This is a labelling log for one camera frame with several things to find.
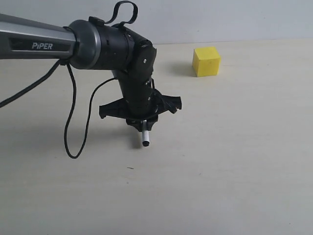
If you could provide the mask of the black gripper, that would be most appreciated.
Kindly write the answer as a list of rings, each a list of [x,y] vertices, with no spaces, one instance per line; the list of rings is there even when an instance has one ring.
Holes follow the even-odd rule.
[[[118,80],[122,98],[99,107],[101,118],[107,116],[126,120],[128,126],[142,132],[142,120],[146,119],[146,127],[151,131],[158,122],[158,115],[164,112],[176,113],[182,108],[179,96],[163,95],[155,88],[154,80],[149,78],[139,81],[131,78]]]

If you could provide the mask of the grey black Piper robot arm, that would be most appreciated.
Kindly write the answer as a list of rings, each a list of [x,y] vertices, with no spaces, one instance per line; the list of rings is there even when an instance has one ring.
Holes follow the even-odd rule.
[[[162,95],[154,86],[157,50],[151,41],[120,24],[98,18],[76,20],[67,27],[19,17],[0,17],[1,59],[60,59],[80,70],[111,71],[123,97],[99,107],[101,118],[117,117],[142,131],[164,112],[182,108],[178,96]]]

